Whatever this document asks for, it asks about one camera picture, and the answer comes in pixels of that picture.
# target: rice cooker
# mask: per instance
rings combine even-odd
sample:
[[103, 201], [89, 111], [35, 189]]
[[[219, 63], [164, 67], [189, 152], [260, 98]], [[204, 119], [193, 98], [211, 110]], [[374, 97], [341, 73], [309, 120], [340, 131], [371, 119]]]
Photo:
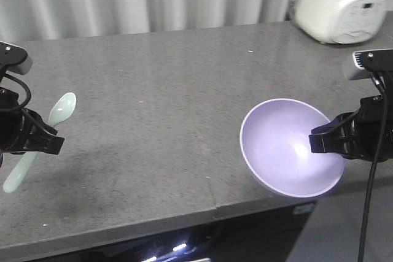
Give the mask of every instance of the rice cooker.
[[376, 35], [388, 4], [388, 0], [296, 0], [294, 20], [320, 42], [358, 43]]

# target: control panel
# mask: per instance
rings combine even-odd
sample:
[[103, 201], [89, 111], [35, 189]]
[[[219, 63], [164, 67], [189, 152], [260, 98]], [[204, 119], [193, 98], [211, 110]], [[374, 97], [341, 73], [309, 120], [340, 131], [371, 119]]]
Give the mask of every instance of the control panel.
[[386, 14], [387, 0], [352, 0], [341, 10], [334, 30], [337, 43], [363, 42], [374, 36]]

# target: lavender bowl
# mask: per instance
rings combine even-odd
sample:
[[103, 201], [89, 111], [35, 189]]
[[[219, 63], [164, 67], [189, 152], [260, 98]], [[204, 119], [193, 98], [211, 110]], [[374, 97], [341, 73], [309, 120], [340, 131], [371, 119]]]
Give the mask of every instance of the lavender bowl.
[[255, 178], [285, 196], [308, 198], [330, 190], [345, 160], [335, 153], [311, 153], [308, 135], [330, 120], [305, 102], [278, 98], [255, 106], [240, 129], [243, 157]]

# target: ceramic spoon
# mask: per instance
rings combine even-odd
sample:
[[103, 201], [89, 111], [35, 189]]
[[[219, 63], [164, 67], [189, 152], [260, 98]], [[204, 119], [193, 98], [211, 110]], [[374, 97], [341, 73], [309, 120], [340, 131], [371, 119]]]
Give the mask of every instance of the ceramic spoon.
[[[55, 127], [57, 124], [67, 120], [74, 112], [75, 105], [75, 94], [72, 92], [64, 94], [50, 111], [47, 124], [51, 127]], [[23, 179], [25, 179], [37, 155], [38, 152], [26, 152], [22, 156], [2, 186], [6, 193], [12, 193], [17, 190]]]

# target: granite surface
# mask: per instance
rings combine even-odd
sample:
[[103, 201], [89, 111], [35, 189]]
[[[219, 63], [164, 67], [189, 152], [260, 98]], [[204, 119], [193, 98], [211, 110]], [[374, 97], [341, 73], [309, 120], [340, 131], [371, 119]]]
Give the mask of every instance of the granite surface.
[[[323, 45], [291, 22], [20, 43], [34, 64], [29, 108], [46, 120], [64, 93], [60, 155], [39, 155], [20, 189], [0, 192], [0, 261], [25, 261], [305, 202], [251, 176], [239, 147], [244, 116], [271, 98], [329, 118], [377, 94], [347, 81], [357, 49], [393, 47], [393, 14], [370, 42]], [[21, 90], [9, 82], [2, 86]], [[0, 183], [20, 156], [6, 155]], [[349, 161], [330, 193], [364, 189], [369, 163]], [[377, 185], [393, 183], [391, 161]]]

